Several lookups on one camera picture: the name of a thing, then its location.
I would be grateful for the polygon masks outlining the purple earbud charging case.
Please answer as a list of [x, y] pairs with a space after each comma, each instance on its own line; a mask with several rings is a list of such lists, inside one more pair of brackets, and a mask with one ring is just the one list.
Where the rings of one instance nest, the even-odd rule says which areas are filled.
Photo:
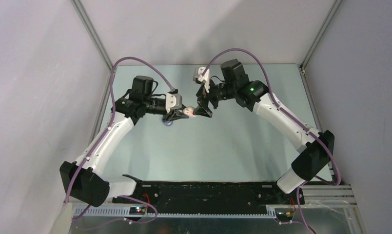
[[172, 121], [163, 121], [162, 122], [165, 126], [172, 126], [173, 122]]

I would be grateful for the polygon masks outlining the white earbud charging case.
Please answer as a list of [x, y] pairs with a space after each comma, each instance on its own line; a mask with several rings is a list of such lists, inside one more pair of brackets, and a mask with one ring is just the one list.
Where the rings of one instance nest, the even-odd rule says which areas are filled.
[[182, 112], [183, 112], [186, 116], [188, 116], [188, 117], [196, 117], [194, 111], [195, 111], [195, 108], [194, 108], [194, 107], [188, 106], [188, 107], [185, 107], [185, 108], [183, 109]]

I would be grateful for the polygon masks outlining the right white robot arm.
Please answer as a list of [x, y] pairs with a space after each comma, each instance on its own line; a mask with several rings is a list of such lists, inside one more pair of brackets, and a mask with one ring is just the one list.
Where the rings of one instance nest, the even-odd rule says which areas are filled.
[[241, 62], [226, 61], [220, 66], [224, 80], [218, 84], [211, 80], [207, 67], [195, 69], [193, 80], [200, 84], [196, 93], [197, 107], [186, 109], [189, 116], [212, 117], [220, 101], [234, 99], [242, 108], [265, 118], [279, 130], [299, 153], [291, 167], [280, 177], [273, 190], [277, 203], [285, 204], [293, 196], [292, 191], [317, 174], [332, 161], [335, 137], [332, 132], [309, 126], [290, 111], [268, 85], [259, 80], [250, 80]]

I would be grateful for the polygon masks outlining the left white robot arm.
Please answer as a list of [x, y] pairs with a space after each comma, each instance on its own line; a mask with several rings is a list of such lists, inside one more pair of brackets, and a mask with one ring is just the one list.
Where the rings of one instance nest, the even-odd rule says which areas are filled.
[[106, 127], [76, 160], [62, 163], [59, 172], [66, 192], [65, 202], [73, 197], [99, 207], [106, 199], [121, 195], [132, 203], [142, 200], [143, 189], [136, 185], [136, 179], [124, 176], [105, 179], [103, 170], [121, 140], [146, 114], [160, 115], [164, 122], [187, 118], [182, 113], [184, 107], [178, 89], [156, 94], [157, 86], [151, 77], [136, 76], [132, 87], [113, 103]]

